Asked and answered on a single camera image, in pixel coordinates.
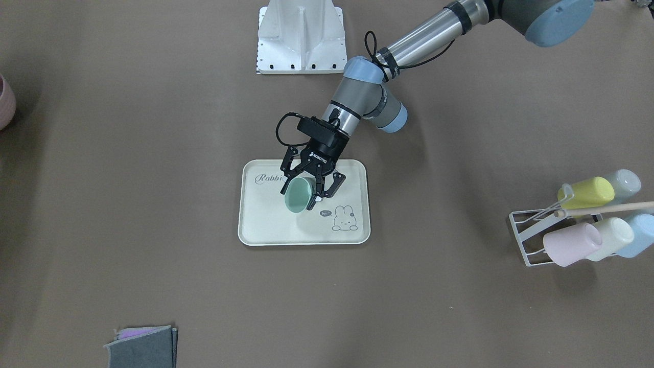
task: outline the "white wire rack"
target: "white wire rack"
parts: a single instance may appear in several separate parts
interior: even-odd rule
[[[574,217],[557,217],[555,212],[562,209],[562,205],[574,198],[574,191],[569,184],[564,184],[564,197],[558,202],[542,210],[515,211],[509,214],[509,222],[513,229],[513,235],[518,243],[518,248],[523,256],[527,267],[553,264],[547,256],[543,246],[543,235],[548,229],[555,228],[562,221],[576,223],[584,221]],[[602,219],[601,214],[591,215],[590,220],[597,222]]]

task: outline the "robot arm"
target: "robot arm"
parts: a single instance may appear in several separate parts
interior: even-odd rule
[[[316,178],[307,210],[313,208],[318,197],[332,197],[345,180],[336,171],[336,162],[359,121],[368,120],[383,131],[394,133],[407,120],[406,108],[390,93],[386,82],[399,77],[402,70],[420,65],[474,26],[502,19],[527,41],[542,47],[554,46],[584,25],[593,5],[594,0],[453,1],[401,39],[371,52],[370,60],[363,56],[350,59],[321,119],[291,114],[300,118],[298,130],[310,139],[301,151],[287,145],[281,165],[286,182],[281,193],[286,193],[292,179],[307,172]],[[300,163],[291,168],[297,158]],[[325,189],[325,177],[330,174],[334,182]]]

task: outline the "light blue cup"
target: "light blue cup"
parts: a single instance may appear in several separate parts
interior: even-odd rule
[[[654,216],[636,213],[625,218],[625,221],[634,231],[634,241],[616,251],[615,254],[621,257],[633,258],[654,243]]]
[[[620,169],[603,176],[603,178],[611,183],[615,192],[615,197],[606,204],[607,206],[625,203],[640,191],[640,179],[631,170]]]

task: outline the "purple cloth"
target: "purple cloth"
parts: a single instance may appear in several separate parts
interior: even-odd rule
[[[133,328],[128,328],[128,329],[122,329],[116,335],[116,340],[126,339],[126,338],[132,337],[132,336],[142,335],[144,333],[154,331],[157,328],[161,328],[161,327],[133,327]]]

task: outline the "black cable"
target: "black cable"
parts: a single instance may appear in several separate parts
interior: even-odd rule
[[[284,145],[284,146],[286,146],[286,147],[301,147],[301,146],[303,146],[303,145],[307,145],[307,144],[309,144],[309,141],[306,141],[306,142],[304,142],[304,143],[299,143],[299,144],[293,144],[293,145],[292,145],[292,144],[288,144],[288,143],[284,142],[284,141],[279,137],[279,127],[282,126],[282,123],[284,122],[284,120],[286,120],[287,117],[296,117],[296,118],[298,118],[298,119],[302,119],[302,118],[304,118],[302,115],[300,115],[300,114],[298,114],[298,113],[287,113],[287,114],[285,114],[281,119],[279,119],[279,122],[277,123],[277,127],[275,128],[275,136],[277,137],[277,141],[278,141],[279,143],[281,143],[281,145]]]
[[[372,35],[372,42],[373,42],[373,50],[372,50],[372,51],[370,51],[370,46],[368,45],[368,35]],[[423,62],[419,62],[419,63],[417,63],[417,64],[413,64],[413,65],[400,66],[399,68],[400,68],[400,69],[411,69],[412,67],[419,67],[419,66],[421,66],[421,65],[427,64],[428,62],[432,62],[432,61],[434,61],[436,58],[438,58],[439,56],[441,56],[442,54],[445,54],[445,52],[450,48],[450,46],[452,46],[453,43],[454,43],[454,40],[452,40],[452,41],[449,43],[449,45],[447,45],[447,47],[445,47],[445,50],[439,52],[439,53],[436,54],[435,56],[433,56],[433,57],[431,57],[431,58],[429,58],[429,59],[427,59],[427,60],[425,60],[425,61],[423,61]],[[385,67],[385,68],[390,69],[390,66],[385,65],[385,64],[382,64],[382,63],[381,63],[381,62],[380,62],[380,61],[375,57],[375,55],[377,54],[377,36],[375,36],[375,32],[373,32],[373,31],[368,31],[368,32],[366,32],[366,36],[364,37],[364,44],[366,45],[366,51],[368,51],[368,55],[370,56],[370,59],[372,60],[372,62],[373,62],[375,65],[377,65],[377,66],[379,66],[379,67]]]

